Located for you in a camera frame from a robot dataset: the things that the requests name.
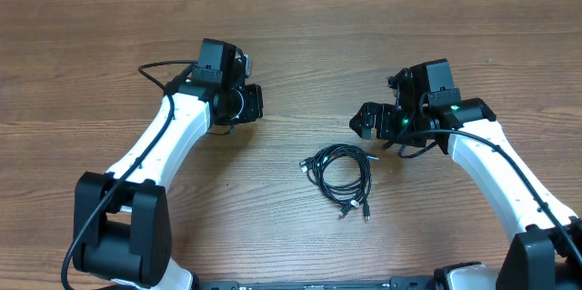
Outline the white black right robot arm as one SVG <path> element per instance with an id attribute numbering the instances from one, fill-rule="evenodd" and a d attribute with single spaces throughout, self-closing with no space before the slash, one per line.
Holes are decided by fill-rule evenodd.
<path id="1" fill-rule="evenodd" d="M 432 288 L 580 288 L 580 217 L 541 184 L 483 100 L 365 103 L 349 126 L 364 139 L 376 136 L 388 145 L 439 146 L 469 174 L 503 226 L 510 247 L 501 267 L 441 267 Z"/>

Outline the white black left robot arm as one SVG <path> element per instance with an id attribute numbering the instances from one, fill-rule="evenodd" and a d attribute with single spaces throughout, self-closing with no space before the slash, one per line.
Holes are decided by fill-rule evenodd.
<path id="1" fill-rule="evenodd" d="M 259 85 L 249 85 L 249 55 L 224 63 L 183 61 L 162 85 L 160 108 L 133 147 L 102 174 L 85 172 L 75 186 L 73 240 L 60 281 L 70 268 L 114 289 L 197 289 L 198 277 L 172 257 L 167 192 L 194 144 L 215 125 L 254 122 L 263 110 Z"/>

